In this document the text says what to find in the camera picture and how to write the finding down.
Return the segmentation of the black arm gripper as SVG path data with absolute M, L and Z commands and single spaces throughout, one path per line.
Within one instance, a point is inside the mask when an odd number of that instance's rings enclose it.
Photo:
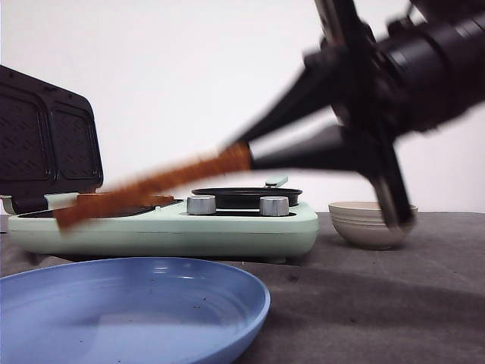
M 315 3 L 324 38 L 319 52 L 303 58 L 293 84 L 229 146 L 248 144 L 288 124 L 331 106 L 339 125 L 291 146 L 254 157 L 252 168 L 355 171 L 375 190 L 390 228 L 411 222 L 411 212 L 393 136 L 380 116 L 373 60 L 374 36 L 352 1 Z

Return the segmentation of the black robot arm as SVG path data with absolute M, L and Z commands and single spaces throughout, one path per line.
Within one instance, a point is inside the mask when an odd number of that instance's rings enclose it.
M 255 170 L 358 172 L 374 187 L 389 228 L 413 223 L 393 144 L 484 101 L 484 3 L 410 6 L 424 21 L 396 18 L 387 38 L 376 40 L 354 2 L 317 2 L 324 31 L 319 51 L 305 56 L 295 83 L 236 142 L 249 144 L 328 106 L 339 121 L 303 143 L 253 158 Z

